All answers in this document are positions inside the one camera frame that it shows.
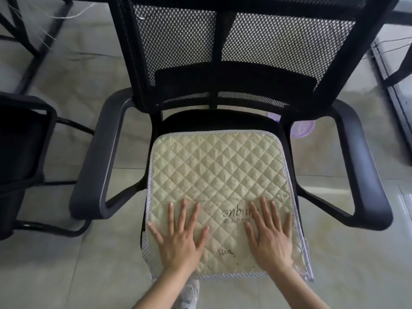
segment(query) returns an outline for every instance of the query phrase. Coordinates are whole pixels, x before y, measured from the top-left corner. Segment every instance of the sneaker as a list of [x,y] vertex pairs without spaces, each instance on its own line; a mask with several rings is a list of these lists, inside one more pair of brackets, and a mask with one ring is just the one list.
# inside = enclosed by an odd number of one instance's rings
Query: sneaker
[[196,309],[199,298],[199,280],[188,280],[180,292],[181,309]]

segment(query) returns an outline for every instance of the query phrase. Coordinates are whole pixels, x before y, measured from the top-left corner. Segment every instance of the seat cushion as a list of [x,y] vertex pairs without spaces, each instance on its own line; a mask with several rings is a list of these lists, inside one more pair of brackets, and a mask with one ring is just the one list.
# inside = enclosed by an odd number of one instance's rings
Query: seat cushion
[[[169,202],[200,203],[195,233],[210,227],[211,238],[196,276],[200,278],[266,275],[255,263],[243,221],[250,221],[247,202],[260,208],[258,198],[275,200],[284,219],[293,213],[293,253],[296,270],[312,280],[306,241],[281,141],[264,130],[214,130],[168,133],[152,146],[146,200],[146,223],[167,231]],[[179,206],[175,206],[178,216]],[[147,232],[143,256],[152,276],[161,271],[157,244]]]
[[49,118],[26,108],[0,107],[0,184],[34,175]]

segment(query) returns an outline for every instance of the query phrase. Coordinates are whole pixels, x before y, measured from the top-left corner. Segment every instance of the forearm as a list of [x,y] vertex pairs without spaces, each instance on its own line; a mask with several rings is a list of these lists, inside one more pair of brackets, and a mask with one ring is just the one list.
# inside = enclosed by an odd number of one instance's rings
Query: forearm
[[164,271],[133,309],[170,309],[187,279],[184,271]]
[[292,268],[270,273],[291,309],[330,309]]

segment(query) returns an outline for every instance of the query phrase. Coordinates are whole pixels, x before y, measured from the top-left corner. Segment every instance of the chair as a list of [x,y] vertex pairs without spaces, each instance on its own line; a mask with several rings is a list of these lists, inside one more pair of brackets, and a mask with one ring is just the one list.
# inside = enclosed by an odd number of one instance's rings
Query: chair
[[56,123],[94,134],[81,124],[58,117],[53,107],[37,97],[0,92],[0,241],[9,238],[13,230],[76,237],[90,226],[88,220],[79,230],[71,231],[16,220],[26,189],[76,183],[44,181],[44,158]]
[[[258,129],[281,140],[294,194],[349,227],[384,230],[392,211],[360,120],[337,100],[398,0],[110,0],[131,88],[110,96],[101,111],[70,199],[75,219],[107,219],[140,182],[106,201],[125,111],[150,115],[153,142],[180,131]],[[165,109],[209,105],[162,119]],[[281,115],[217,109],[242,106]],[[332,117],[355,204],[353,215],[296,182],[291,125]]]

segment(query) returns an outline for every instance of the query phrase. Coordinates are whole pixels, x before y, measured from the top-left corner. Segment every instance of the black seat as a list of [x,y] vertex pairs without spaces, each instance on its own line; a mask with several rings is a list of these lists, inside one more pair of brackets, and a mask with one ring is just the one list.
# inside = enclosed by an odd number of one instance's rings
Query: black seat
[[[44,157],[56,122],[78,125],[58,118],[56,111],[39,98],[0,93],[0,240],[10,237],[14,229],[78,236],[90,224],[88,221],[79,231],[70,231],[16,220],[27,188],[75,184],[75,181],[44,182]],[[81,125],[80,129],[94,133]]]
[[[293,173],[293,122],[331,116],[355,203],[350,215],[300,187],[295,193],[350,227],[383,230],[392,211],[355,111],[337,100],[398,0],[110,0],[131,88],[106,100],[70,199],[76,219],[107,219],[140,181],[106,201],[127,108],[150,115],[152,139],[173,130],[272,130]],[[209,110],[162,111],[193,105]],[[280,123],[218,105],[281,115]]]

